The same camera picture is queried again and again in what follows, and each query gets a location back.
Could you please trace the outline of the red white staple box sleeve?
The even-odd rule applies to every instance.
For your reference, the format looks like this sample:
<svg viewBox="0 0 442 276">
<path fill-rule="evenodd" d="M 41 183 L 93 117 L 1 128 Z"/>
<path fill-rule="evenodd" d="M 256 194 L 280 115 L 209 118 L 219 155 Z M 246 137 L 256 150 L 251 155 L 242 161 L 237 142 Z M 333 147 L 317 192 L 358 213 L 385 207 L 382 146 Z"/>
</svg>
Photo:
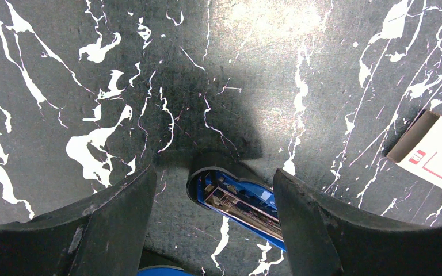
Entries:
<svg viewBox="0 0 442 276">
<path fill-rule="evenodd" d="M 442 189 L 442 115 L 422 112 L 386 158 Z"/>
</svg>

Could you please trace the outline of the blue stapler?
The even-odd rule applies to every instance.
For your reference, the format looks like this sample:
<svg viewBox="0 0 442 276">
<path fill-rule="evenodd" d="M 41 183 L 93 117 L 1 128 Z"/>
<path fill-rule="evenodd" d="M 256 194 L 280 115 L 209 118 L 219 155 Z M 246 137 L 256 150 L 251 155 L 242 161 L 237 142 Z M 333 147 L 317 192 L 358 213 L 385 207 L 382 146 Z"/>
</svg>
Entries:
<svg viewBox="0 0 442 276">
<path fill-rule="evenodd" d="M 189 169 L 186 192 L 197 205 L 285 250 L 273 189 L 243 163 L 218 152 L 198 155 Z"/>
<path fill-rule="evenodd" d="M 193 276 L 184 269 L 173 266 L 150 266 L 139 269 L 136 276 Z"/>
</svg>

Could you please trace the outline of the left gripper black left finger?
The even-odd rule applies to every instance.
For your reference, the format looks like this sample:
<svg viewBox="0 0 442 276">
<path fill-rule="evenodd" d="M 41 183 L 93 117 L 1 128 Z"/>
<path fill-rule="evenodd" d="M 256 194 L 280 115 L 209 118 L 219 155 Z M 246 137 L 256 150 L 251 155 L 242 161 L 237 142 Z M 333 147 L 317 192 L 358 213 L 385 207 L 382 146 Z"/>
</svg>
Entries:
<svg viewBox="0 0 442 276">
<path fill-rule="evenodd" d="M 152 167 L 73 204 L 0 225 L 0 275 L 135 275 L 157 176 Z"/>
</svg>

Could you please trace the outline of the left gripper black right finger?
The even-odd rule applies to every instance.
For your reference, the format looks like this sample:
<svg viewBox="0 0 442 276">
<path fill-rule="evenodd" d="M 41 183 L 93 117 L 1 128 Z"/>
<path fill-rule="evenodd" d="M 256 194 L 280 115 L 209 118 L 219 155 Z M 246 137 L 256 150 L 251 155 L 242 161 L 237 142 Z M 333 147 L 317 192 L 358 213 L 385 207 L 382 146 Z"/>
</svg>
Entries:
<svg viewBox="0 0 442 276">
<path fill-rule="evenodd" d="M 364 211 L 282 169 L 273 188 L 293 275 L 442 275 L 442 226 Z"/>
</svg>

